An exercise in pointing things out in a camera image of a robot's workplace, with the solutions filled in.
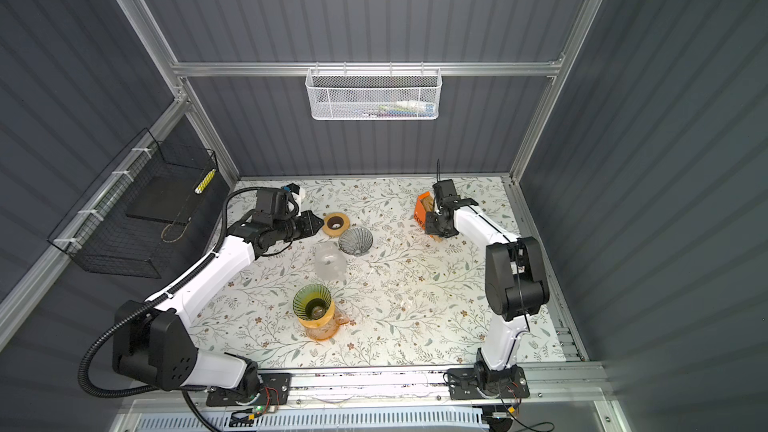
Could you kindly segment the clear frosted glass dripper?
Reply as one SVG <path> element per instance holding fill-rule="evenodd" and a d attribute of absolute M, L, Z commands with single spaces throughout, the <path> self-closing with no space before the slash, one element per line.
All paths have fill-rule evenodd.
<path fill-rule="evenodd" d="M 347 261 L 335 242 L 319 244 L 315 249 L 315 274 L 323 281 L 341 281 L 346 277 Z"/>

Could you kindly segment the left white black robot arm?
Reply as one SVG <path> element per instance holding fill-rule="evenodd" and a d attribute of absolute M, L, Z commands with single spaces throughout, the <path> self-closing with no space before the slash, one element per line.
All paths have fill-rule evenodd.
<path fill-rule="evenodd" d="M 129 301 L 116 312 L 115 321 L 126 320 L 127 324 L 113 338 L 113 370 L 164 391 L 215 387 L 242 398 L 258 395 L 261 381 L 256 362 L 201 350 L 188 329 L 211 299 L 244 268 L 265 256 L 271 246 L 312 237 L 323 226 L 324 220 L 311 211 L 271 224 L 233 224 L 219 249 L 210 251 L 168 287 L 146 299 L 147 311 L 130 318 L 142 304 Z"/>

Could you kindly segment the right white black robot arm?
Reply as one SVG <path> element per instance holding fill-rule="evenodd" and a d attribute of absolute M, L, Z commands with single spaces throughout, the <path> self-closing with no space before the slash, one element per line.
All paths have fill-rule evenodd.
<path fill-rule="evenodd" d="M 425 213 L 425 232 L 441 238 L 462 235 L 484 253 L 484 294 L 493 317 L 476 354 L 474 377 L 466 384 L 486 397 L 527 398 L 517 355 L 530 331 L 530 317 L 550 298 L 541 246 L 497 224 L 477 201 L 461 197 L 451 180 L 433 185 L 433 201 Z"/>

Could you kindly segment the green glass dripper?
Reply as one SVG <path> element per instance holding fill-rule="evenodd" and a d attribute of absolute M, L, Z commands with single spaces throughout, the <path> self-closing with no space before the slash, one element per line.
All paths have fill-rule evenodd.
<path fill-rule="evenodd" d="M 292 308 L 297 318 L 308 318 L 310 315 L 321 316 L 324 309 L 331 307 L 332 302 L 327 287 L 322 284 L 309 284 L 295 294 Z"/>

